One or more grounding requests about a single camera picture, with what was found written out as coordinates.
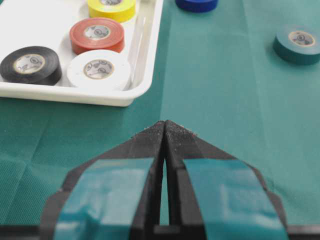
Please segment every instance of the teal fabric surface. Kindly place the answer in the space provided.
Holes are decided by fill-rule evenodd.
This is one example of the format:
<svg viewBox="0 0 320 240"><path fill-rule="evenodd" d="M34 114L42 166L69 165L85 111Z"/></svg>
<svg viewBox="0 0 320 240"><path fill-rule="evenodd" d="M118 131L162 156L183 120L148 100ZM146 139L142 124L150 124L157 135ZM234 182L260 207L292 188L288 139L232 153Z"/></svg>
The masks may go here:
<svg viewBox="0 0 320 240"><path fill-rule="evenodd" d="M239 160L184 161L208 240L288 240L253 171Z"/></svg>
<svg viewBox="0 0 320 240"><path fill-rule="evenodd" d="M63 206L54 240L128 240L152 162L101 159L91 165Z"/></svg>
<svg viewBox="0 0 320 240"><path fill-rule="evenodd" d="M0 225L38 224L70 169L167 119L258 168L289 224L320 224L320 65L272 48L281 25L320 31L319 9L222 0L195 14L164 0L152 86L131 106L0 98Z"/></svg>

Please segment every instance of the tape roll core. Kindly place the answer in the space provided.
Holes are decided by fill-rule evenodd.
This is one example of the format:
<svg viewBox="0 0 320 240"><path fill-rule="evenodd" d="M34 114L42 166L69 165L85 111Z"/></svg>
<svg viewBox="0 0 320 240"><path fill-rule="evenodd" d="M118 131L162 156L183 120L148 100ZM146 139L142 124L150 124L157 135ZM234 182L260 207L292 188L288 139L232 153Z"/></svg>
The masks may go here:
<svg viewBox="0 0 320 240"><path fill-rule="evenodd" d="M0 64L0 75L10 83L53 86L60 80L62 70L53 50L29 46L6 56Z"/></svg>
<svg viewBox="0 0 320 240"><path fill-rule="evenodd" d="M91 18L103 17L126 22L136 13L136 0L88 0Z"/></svg>
<svg viewBox="0 0 320 240"><path fill-rule="evenodd" d="M287 25L279 29L273 49L283 60L297 65L320 61L320 34L306 27Z"/></svg>
<svg viewBox="0 0 320 240"><path fill-rule="evenodd" d="M111 50L120 53L125 47L125 30L118 22L104 17L88 18L70 30L72 50L82 54L91 50Z"/></svg>

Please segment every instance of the green tablecloth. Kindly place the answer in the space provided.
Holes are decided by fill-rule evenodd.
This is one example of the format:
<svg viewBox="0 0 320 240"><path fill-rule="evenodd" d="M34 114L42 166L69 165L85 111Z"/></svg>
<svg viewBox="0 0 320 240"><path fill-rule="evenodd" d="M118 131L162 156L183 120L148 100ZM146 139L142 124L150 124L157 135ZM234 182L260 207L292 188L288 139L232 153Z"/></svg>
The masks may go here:
<svg viewBox="0 0 320 240"><path fill-rule="evenodd" d="M38 224L68 170L166 119L258 168L289 224L320 224L320 64L272 50L281 25L320 31L319 9L221 0L194 14L164 0L153 83L131 106L0 99L0 224Z"/></svg>

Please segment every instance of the white tray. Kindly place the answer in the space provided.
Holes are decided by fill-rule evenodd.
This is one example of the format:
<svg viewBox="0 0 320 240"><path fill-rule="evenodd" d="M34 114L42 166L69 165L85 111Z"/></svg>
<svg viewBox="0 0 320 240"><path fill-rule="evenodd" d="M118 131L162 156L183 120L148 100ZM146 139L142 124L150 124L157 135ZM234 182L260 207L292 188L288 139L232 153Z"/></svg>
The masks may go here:
<svg viewBox="0 0 320 240"><path fill-rule="evenodd" d="M86 0L4 0L0 5L0 61L28 46L44 46L57 52L62 78L55 86L4 82L0 97L126 107L151 86L157 51L163 0L136 0L136 15L123 23L125 48L121 52L132 68L131 84L124 91L94 92L71 87L67 67L76 56L70 28L89 17Z"/></svg>

